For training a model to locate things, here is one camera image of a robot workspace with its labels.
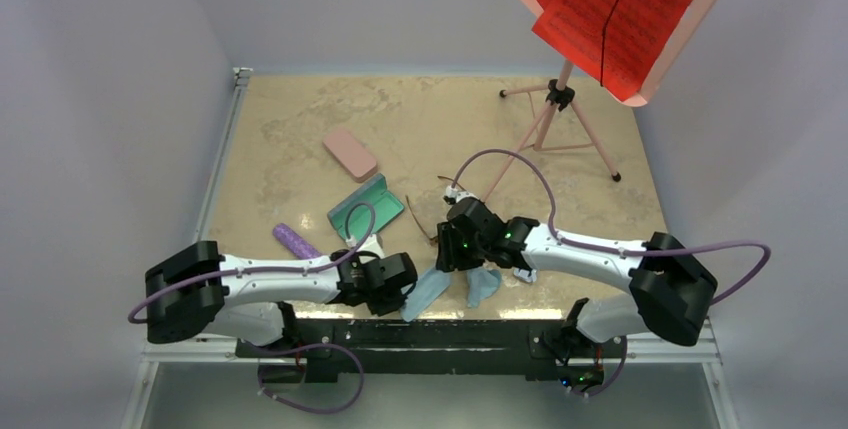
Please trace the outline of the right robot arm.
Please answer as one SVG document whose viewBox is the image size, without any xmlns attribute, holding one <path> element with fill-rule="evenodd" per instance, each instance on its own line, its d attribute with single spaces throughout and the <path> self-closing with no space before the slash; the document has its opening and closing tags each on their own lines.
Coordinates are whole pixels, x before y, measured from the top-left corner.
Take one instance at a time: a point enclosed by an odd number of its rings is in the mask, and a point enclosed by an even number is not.
<svg viewBox="0 0 848 429">
<path fill-rule="evenodd" d="M 647 332 L 691 347 L 717 289 L 716 278 L 668 234 L 616 241 L 551 230 L 532 218 L 504 221 L 471 196 L 450 207 L 437 241 L 436 267 L 443 272 L 491 263 L 526 282 L 555 271 L 617 289 L 614 297 L 572 307 L 561 341 L 576 356 L 617 336 Z"/>
</svg>

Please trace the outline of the teal glasses case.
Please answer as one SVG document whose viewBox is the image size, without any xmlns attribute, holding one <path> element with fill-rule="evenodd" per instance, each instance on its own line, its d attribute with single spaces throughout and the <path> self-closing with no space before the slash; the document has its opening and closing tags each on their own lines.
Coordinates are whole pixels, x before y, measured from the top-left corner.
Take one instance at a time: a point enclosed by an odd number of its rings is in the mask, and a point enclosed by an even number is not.
<svg viewBox="0 0 848 429">
<path fill-rule="evenodd" d="M 388 188 L 385 176 L 377 173 L 327 213 L 327 219 L 342 239 L 361 239 L 370 224 L 378 234 L 405 210 Z"/>
</svg>

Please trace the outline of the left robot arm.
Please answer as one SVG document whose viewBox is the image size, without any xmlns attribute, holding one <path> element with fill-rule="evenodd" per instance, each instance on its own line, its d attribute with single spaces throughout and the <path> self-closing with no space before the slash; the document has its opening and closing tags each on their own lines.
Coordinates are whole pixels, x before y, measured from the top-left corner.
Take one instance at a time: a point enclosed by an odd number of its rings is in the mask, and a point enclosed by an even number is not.
<svg viewBox="0 0 848 429">
<path fill-rule="evenodd" d="M 196 242 L 145 273 L 146 297 L 129 320 L 146 327 L 151 344 L 198 335 L 227 336 L 284 358 L 297 348 L 298 331 L 286 303 L 356 307 L 376 316 L 397 311 L 418 272 L 405 253 L 337 251 L 302 260 L 257 260 L 223 254 L 213 240 Z"/>
</svg>

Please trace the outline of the brown sunglasses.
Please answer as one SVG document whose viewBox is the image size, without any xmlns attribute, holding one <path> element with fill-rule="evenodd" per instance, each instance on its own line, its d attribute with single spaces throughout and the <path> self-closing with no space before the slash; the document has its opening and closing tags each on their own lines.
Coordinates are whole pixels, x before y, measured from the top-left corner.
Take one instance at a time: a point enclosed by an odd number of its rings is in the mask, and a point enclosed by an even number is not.
<svg viewBox="0 0 848 429">
<path fill-rule="evenodd" d="M 460 191 L 465 191 L 465 188 L 453 178 L 450 178 L 450 177 L 444 176 L 444 175 L 437 175 L 437 178 L 441 181 L 447 181 L 450 184 L 456 184 L 456 186 L 459 188 Z M 405 198 L 406 207 L 407 207 L 413 221 L 415 222 L 416 226 L 418 227 L 418 229 L 420 230 L 422 235 L 427 239 L 428 245 L 430 247 L 435 248 L 438 245 L 438 235 L 437 234 L 431 235 L 429 233 L 428 229 L 421 223 L 421 221 L 417 217 L 417 215 L 414 211 L 414 206 L 413 206 L 412 201 L 410 200 L 409 196 L 405 195 L 404 198 Z"/>
</svg>

